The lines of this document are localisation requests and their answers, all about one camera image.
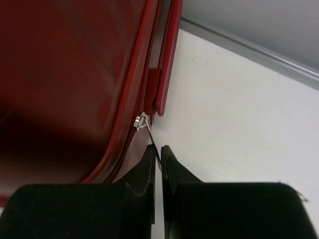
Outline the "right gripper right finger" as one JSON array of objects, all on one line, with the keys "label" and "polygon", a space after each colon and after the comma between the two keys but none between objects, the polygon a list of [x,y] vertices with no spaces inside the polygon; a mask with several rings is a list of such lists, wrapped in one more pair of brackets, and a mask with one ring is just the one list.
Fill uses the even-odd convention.
[{"label": "right gripper right finger", "polygon": [[161,148],[167,239],[315,239],[295,189],[273,182],[208,183]]}]

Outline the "red suitcase blue lining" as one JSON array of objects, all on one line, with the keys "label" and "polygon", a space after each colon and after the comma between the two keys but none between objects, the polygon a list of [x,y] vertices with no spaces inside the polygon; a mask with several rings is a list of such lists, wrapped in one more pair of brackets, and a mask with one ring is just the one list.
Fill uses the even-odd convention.
[{"label": "red suitcase blue lining", "polygon": [[0,3],[0,205],[29,184],[112,183],[165,111],[183,2]]}]

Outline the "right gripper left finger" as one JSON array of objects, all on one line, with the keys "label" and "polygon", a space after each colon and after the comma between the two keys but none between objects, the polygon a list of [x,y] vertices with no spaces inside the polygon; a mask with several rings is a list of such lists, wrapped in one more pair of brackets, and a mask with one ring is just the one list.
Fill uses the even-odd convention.
[{"label": "right gripper left finger", "polygon": [[3,239],[149,239],[156,149],[116,183],[25,185],[0,217]]}]

